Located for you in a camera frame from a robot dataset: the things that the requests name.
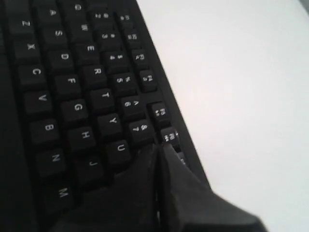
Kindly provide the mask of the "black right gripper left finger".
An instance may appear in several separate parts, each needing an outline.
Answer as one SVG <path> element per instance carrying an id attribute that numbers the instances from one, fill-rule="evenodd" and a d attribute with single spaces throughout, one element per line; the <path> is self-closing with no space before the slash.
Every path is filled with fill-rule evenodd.
<path id="1" fill-rule="evenodd" d="M 147 145 L 114 184 L 86 195 L 84 203 L 65 213 L 52 232 L 155 232 L 155 166 L 158 147 Z"/>

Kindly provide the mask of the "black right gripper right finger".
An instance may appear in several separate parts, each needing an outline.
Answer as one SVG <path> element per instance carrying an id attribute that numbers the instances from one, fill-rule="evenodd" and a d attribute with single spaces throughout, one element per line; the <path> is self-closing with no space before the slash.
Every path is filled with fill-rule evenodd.
<path id="1" fill-rule="evenodd" d="M 262 221 L 225 201 L 185 166 L 169 144 L 160 146 L 161 215 L 168 232 L 265 232 Z"/>

